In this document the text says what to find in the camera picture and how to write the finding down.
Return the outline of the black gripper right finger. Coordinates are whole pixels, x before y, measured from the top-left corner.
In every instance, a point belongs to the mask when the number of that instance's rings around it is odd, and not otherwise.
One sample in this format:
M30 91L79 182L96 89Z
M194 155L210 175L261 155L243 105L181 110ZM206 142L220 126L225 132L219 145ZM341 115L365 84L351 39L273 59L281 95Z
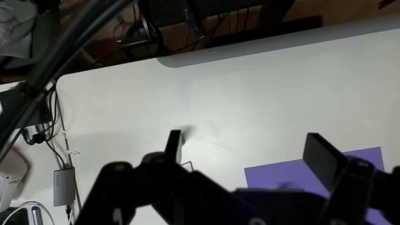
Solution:
M348 157L319 132L306 135L303 160L328 191L348 162Z

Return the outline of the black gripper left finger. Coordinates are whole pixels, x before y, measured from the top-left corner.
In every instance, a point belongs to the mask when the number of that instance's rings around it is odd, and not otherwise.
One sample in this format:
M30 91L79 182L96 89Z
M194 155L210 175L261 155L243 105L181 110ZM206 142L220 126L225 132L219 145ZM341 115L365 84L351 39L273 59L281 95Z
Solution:
M165 161L169 164L181 161L183 132L171 130L165 146Z

